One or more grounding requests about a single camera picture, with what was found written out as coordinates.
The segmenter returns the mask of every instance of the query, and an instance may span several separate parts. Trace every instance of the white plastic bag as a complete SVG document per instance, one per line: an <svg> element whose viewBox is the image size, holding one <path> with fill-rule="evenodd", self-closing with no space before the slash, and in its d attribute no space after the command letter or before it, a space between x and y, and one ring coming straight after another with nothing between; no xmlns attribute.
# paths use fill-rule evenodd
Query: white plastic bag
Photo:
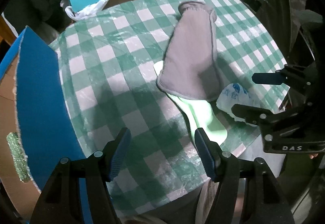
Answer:
<svg viewBox="0 0 325 224"><path fill-rule="evenodd" d="M260 101L256 95L248 93L248 91L244 89L240 84L232 83L222 90L219 98L217 99L217 107L218 109L227 112L230 117L235 119L235 121L245 122L245 119L233 115L231 108L235 104L242 104L257 108L261 107Z"/></svg>
<svg viewBox="0 0 325 224"><path fill-rule="evenodd" d="M69 0L61 0L60 6L64 9L65 13L74 21L80 21L93 17L97 12L100 12L109 0L100 0L97 3L91 4L76 13L73 12Z"/></svg>

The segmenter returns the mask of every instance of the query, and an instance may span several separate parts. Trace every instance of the gray cloth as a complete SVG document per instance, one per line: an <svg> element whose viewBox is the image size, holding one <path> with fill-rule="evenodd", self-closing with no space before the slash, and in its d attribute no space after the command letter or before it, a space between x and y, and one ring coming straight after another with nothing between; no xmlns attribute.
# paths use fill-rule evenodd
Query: gray cloth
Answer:
<svg viewBox="0 0 325 224"><path fill-rule="evenodd" d="M178 6L182 15L167 48L158 87L190 100L213 101L221 93L218 70L214 9L198 1Z"/></svg>

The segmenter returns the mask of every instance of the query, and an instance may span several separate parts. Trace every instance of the screw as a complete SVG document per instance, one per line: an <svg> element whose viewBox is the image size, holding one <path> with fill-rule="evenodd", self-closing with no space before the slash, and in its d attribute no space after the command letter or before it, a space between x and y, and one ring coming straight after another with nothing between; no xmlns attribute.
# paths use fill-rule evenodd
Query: screw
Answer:
<svg viewBox="0 0 325 224"><path fill-rule="evenodd" d="M66 164L68 161L69 161L68 157L63 157L63 158L61 158L60 163Z"/></svg>
<svg viewBox="0 0 325 224"><path fill-rule="evenodd" d="M228 151L224 151L224 152L222 152L222 155L223 155L224 157L228 158L228 157L231 156L231 153L228 152Z"/></svg>
<svg viewBox="0 0 325 224"><path fill-rule="evenodd" d="M102 151L96 151L96 152L94 152L94 156L95 157L100 157L102 155L103 155L103 152Z"/></svg>
<svg viewBox="0 0 325 224"><path fill-rule="evenodd" d="M267 134L267 135L264 136L264 139L265 139L266 141L272 141L273 136L272 136L271 134Z"/></svg>
<svg viewBox="0 0 325 224"><path fill-rule="evenodd" d="M257 157L257 158L256 158L256 162L258 162L259 164L262 165L262 164L264 164L265 161L264 161L263 158L261 158L261 157Z"/></svg>

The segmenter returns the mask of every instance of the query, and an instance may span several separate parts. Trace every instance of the table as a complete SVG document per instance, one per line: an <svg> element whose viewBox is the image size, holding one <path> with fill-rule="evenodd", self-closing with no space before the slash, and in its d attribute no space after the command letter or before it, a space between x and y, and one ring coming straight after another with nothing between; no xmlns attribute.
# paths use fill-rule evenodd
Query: table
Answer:
<svg viewBox="0 0 325 224"><path fill-rule="evenodd" d="M153 69L163 59L182 1L187 0L129 1L76 22L50 45L85 155L101 150L122 127L131 130L122 169L108 184L118 216L164 205L207 179L186 119L157 88ZM275 72L286 63L272 37L240 0L199 1L218 16L217 65L225 84L240 83L257 94L262 107L277 112L289 88L251 80L254 72ZM259 129L214 111L228 132L221 148L239 156Z"/></svg>

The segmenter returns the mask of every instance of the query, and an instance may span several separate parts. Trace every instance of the green glitter strip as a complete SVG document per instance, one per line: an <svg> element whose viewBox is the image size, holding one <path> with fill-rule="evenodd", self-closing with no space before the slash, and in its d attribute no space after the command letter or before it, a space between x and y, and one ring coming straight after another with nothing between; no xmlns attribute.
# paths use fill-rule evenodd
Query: green glitter strip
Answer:
<svg viewBox="0 0 325 224"><path fill-rule="evenodd" d="M14 164L16 172L19 179L24 183L30 180L28 174L27 159L25 158L22 146L20 145L20 140L16 132L11 132L7 136L7 142L11 151L12 158L14 159Z"/></svg>

